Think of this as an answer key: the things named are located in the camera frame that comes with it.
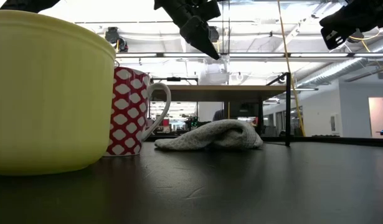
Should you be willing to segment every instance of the ceiling duct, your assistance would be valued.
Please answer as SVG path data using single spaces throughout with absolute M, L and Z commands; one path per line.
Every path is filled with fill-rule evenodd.
M 371 44 L 369 49 L 371 52 L 383 52 L 383 39 Z M 366 52 L 366 50 L 362 49 L 359 52 L 363 53 Z M 297 84 L 297 87 L 329 83 L 336 78 L 359 70 L 360 68 L 366 66 L 368 62 L 367 58 L 354 58 L 345 62 L 332 63 L 331 65 L 328 65 L 327 67 L 324 67 L 323 69 L 318 70 L 303 79 L 301 83 Z

